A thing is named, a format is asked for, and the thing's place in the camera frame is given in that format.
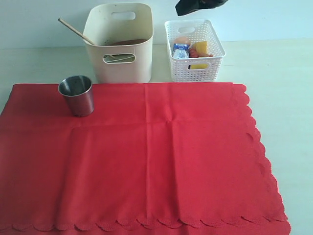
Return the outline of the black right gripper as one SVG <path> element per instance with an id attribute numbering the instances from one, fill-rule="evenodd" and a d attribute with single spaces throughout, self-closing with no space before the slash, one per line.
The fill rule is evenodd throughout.
<path id="1" fill-rule="evenodd" d="M 175 6 L 178 16 L 185 16 L 201 9 L 214 9 L 224 5 L 228 0 L 179 0 Z"/>

